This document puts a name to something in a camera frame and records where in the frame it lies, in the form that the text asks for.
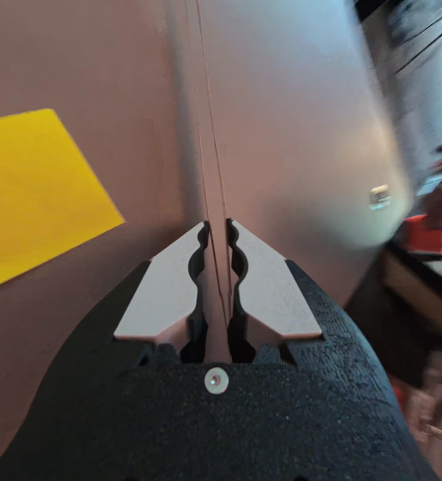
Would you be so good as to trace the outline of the long metal tweezers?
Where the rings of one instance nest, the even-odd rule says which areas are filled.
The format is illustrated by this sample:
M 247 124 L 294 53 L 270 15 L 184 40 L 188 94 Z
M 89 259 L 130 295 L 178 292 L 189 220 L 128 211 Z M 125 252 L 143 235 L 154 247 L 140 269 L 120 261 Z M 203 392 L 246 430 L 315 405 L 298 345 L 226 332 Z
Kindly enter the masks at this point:
M 227 327 L 231 319 L 230 250 L 226 231 L 226 197 L 220 147 L 215 131 L 214 110 L 207 61 L 206 28 L 202 1 L 184 1 L 188 39 L 188 65 L 191 77 L 193 125 L 201 169 L 202 195 L 210 225 L 213 271 L 211 284 L 221 311 L 218 319 Z

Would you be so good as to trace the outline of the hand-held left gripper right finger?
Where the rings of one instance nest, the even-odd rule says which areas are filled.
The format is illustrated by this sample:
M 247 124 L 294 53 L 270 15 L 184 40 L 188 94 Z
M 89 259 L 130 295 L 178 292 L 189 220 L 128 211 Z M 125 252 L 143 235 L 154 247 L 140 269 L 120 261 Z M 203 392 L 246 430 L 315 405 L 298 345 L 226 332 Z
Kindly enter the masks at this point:
M 228 344 L 234 363 L 252 363 L 264 346 L 322 340 L 322 329 L 287 259 L 234 219 L 227 219 L 232 292 Z

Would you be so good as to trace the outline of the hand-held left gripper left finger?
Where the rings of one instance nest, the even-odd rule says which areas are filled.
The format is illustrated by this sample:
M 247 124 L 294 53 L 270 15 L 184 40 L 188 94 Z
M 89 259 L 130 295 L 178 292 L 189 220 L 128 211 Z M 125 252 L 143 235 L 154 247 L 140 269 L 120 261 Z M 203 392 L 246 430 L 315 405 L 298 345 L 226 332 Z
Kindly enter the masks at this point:
M 210 228 L 202 221 L 154 256 L 114 331 L 116 340 L 168 344 L 184 363 L 202 363 L 207 322 L 198 282 Z

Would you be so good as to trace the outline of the yellow sticky note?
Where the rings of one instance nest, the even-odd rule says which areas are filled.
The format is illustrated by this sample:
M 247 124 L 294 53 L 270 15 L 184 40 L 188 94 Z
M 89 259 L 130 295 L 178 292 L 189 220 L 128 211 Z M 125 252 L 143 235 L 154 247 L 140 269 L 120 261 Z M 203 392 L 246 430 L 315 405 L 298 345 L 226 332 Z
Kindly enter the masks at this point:
M 124 221 L 54 110 L 0 117 L 0 285 Z

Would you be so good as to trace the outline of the red rectangular object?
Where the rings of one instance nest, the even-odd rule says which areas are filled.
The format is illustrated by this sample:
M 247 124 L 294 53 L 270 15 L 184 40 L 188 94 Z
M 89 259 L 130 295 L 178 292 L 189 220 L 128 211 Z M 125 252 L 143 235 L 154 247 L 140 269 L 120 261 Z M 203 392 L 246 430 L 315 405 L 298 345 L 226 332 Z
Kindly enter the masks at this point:
M 429 229 L 426 215 L 408 217 L 403 221 L 404 250 L 425 255 L 442 256 L 442 230 Z

